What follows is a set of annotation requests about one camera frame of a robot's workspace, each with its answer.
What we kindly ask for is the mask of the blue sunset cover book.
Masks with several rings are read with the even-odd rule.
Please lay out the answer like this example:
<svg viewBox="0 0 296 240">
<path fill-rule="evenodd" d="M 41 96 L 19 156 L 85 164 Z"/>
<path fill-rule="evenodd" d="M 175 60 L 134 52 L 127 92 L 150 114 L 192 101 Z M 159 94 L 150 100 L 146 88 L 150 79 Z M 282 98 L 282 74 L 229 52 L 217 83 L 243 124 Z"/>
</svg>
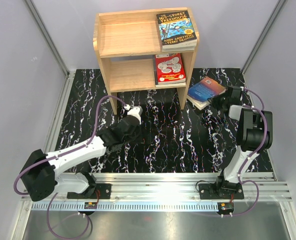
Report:
<svg viewBox="0 0 296 240">
<path fill-rule="evenodd" d="M 203 78 L 188 89 L 187 99 L 198 109 L 207 107 L 209 99 L 226 91 L 226 88 L 210 77 Z"/>
</svg>

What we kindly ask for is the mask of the red 13-storey treehouse book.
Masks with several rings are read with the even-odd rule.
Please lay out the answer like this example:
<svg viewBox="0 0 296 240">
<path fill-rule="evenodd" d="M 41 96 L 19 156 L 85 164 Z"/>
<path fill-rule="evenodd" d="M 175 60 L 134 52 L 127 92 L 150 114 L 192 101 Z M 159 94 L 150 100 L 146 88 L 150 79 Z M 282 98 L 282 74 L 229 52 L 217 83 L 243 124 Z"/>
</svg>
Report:
<svg viewBox="0 0 296 240">
<path fill-rule="evenodd" d="M 186 73 L 180 53 L 156 54 L 153 56 L 153 64 L 157 88 L 186 84 Z"/>
</svg>

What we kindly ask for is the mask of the purple 117-storey treehouse book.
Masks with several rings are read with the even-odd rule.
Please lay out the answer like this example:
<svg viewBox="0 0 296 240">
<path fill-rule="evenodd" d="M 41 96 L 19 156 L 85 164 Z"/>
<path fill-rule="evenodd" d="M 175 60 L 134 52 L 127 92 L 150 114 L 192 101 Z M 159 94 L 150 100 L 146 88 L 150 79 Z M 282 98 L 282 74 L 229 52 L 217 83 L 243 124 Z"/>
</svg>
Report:
<svg viewBox="0 0 296 240">
<path fill-rule="evenodd" d="M 193 51 L 197 46 L 197 42 L 192 44 L 172 44 L 172 45 L 163 45 L 161 47 L 162 52 L 184 52 L 184 51 Z"/>
</svg>

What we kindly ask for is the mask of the black 169-storey treehouse book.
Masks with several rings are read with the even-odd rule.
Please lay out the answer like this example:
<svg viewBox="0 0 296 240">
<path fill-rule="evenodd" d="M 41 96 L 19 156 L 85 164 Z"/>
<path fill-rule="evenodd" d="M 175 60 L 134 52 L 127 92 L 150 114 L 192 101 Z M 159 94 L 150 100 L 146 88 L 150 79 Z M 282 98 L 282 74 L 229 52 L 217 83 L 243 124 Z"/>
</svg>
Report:
<svg viewBox="0 0 296 240">
<path fill-rule="evenodd" d="M 198 41 L 187 10 L 156 15 L 161 48 L 167 45 L 189 45 Z"/>
</svg>

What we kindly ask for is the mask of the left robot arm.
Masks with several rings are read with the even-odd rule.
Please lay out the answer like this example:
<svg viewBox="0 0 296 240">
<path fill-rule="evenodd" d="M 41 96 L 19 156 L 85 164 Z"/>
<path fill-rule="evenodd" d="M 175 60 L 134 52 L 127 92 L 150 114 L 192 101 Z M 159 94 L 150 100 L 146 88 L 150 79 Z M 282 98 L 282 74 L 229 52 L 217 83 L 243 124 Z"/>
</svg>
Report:
<svg viewBox="0 0 296 240">
<path fill-rule="evenodd" d="M 49 153 L 41 149 L 33 151 L 19 174 L 19 180 L 34 202 L 54 193 L 74 193 L 89 199 L 95 195 L 96 178 L 84 171 L 72 175 L 67 170 L 90 159 L 119 151 L 140 135 L 141 117 L 127 115 L 74 146 Z"/>
</svg>

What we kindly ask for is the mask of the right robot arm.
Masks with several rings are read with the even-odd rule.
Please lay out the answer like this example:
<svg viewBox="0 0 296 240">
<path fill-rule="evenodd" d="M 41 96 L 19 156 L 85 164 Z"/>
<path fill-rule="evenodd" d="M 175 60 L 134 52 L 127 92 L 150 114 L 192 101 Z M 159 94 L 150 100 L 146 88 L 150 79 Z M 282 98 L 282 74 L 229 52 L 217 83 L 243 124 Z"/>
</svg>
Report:
<svg viewBox="0 0 296 240">
<path fill-rule="evenodd" d="M 261 108 L 241 103 L 242 93 L 252 93 Z M 246 87 L 228 86 L 226 90 L 208 99 L 219 111 L 238 121 L 236 132 L 236 152 L 230 163 L 221 171 L 214 183 L 209 183 L 199 191 L 208 192 L 211 197 L 229 199 L 236 196 L 243 198 L 243 175 L 249 165 L 273 143 L 273 113 L 265 110 L 260 96 Z"/>
</svg>

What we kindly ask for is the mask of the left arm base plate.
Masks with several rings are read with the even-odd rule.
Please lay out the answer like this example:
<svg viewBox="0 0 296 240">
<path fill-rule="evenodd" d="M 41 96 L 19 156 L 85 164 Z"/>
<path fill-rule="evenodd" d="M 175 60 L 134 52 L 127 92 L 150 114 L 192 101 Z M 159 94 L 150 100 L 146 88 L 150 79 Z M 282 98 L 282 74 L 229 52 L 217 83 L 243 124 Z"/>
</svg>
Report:
<svg viewBox="0 0 296 240">
<path fill-rule="evenodd" d="M 97 183 L 96 186 L 90 186 L 82 193 L 68 192 L 67 199 L 87 200 L 97 199 L 108 200 L 111 197 L 112 184 Z"/>
</svg>

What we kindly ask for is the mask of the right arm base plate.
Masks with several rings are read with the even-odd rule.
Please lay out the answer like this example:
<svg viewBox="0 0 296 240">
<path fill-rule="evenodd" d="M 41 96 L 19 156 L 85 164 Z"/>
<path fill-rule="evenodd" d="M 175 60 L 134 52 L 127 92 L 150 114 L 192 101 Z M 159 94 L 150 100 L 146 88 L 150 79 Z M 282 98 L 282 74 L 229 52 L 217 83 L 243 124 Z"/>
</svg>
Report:
<svg viewBox="0 0 296 240">
<path fill-rule="evenodd" d="M 197 184 L 196 190 L 201 200 L 243 200 L 245 198 L 239 183 L 219 186 L 216 183 L 201 182 Z"/>
</svg>

